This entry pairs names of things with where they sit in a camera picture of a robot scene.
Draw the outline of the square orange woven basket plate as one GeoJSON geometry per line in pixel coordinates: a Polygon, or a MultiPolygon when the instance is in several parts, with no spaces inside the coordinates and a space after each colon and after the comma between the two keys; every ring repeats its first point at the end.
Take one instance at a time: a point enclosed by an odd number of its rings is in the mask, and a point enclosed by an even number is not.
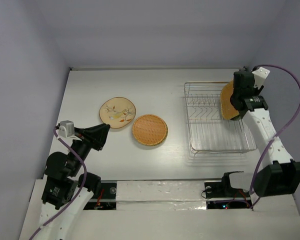
{"type": "Polygon", "coordinates": [[[231,104],[231,96],[234,91],[234,81],[228,82],[220,92],[220,106],[221,115],[225,120],[230,120],[234,116],[239,115],[239,111],[236,110],[231,104]]]}

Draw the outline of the green ceramic flower plate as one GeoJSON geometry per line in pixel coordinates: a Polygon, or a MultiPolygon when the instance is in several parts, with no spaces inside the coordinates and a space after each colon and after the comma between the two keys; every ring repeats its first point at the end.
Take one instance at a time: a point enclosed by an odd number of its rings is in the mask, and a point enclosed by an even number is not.
{"type": "Polygon", "coordinates": [[[238,115],[232,117],[230,120],[231,120],[231,121],[239,121],[239,120],[241,120],[241,119],[242,119],[242,118],[241,118],[240,114],[238,114],[238,115]]]}

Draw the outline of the beige bird painted plate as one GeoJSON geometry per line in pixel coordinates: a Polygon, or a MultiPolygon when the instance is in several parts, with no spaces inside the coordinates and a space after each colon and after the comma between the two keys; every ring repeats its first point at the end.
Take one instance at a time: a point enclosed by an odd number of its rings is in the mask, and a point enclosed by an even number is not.
{"type": "Polygon", "coordinates": [[[125,97],[113,97],[99,109],[100,120],[112,129],[128,125],[136,116],[135,105],[125,97]]]}

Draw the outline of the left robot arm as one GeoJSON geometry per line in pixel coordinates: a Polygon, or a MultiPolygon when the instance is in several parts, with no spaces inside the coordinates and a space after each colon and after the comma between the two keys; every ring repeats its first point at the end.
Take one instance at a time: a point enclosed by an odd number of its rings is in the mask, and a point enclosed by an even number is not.
{"type": "Polygon", "coordinates": [[[88,172],[85,160],[91,150],[101,151],[111,126],[102,123],[77,128],[70,120],[53,129],[68,153],[51,153],[45,164],[38,227],[32,240],[67,240],[90,199],[102,195],[101,177],[88,172]]]}

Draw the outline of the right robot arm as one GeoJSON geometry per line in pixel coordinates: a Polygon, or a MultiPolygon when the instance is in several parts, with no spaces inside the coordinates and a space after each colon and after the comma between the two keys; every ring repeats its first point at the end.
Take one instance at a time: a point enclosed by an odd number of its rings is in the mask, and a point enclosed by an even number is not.
{"type": "Polygon", "coordinates": [[[270,197],[294,194],[300,183],[300,161],[285,149],[280,134],[295,120],[300,108],[279,131],[270,118],[269,106],[261,96],[270,71],[257,66],[240,70],[220,94],[221,114],[225,120],[240,119],[252,133],[260,158],[248,180],[249,196],[270,197]]]}

